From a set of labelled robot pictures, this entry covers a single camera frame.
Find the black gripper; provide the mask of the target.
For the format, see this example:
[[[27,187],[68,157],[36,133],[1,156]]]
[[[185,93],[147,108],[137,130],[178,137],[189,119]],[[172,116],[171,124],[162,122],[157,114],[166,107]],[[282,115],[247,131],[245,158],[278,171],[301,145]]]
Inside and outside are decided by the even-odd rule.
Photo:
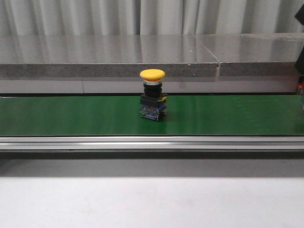
[[[301,25],[304,25],[304,5],[302,5],[294,17]],[[304,74],[304,47],[294,66],[300,74]]]

